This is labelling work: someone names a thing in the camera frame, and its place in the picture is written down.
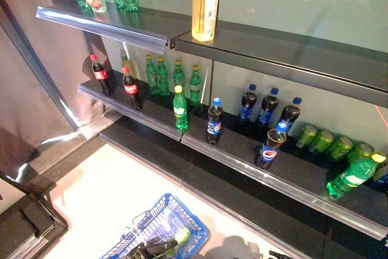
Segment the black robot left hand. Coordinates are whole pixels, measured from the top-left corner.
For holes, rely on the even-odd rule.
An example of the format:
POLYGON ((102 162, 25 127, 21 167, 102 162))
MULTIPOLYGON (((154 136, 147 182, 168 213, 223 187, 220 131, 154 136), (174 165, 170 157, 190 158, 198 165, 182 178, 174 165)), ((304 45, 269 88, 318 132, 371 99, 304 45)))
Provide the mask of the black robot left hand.
POLYGON ((175 239, 160 241, 159 237, 152 238, 146 243, 140 243, 122 258, 155 258, 178 245, 175 239))

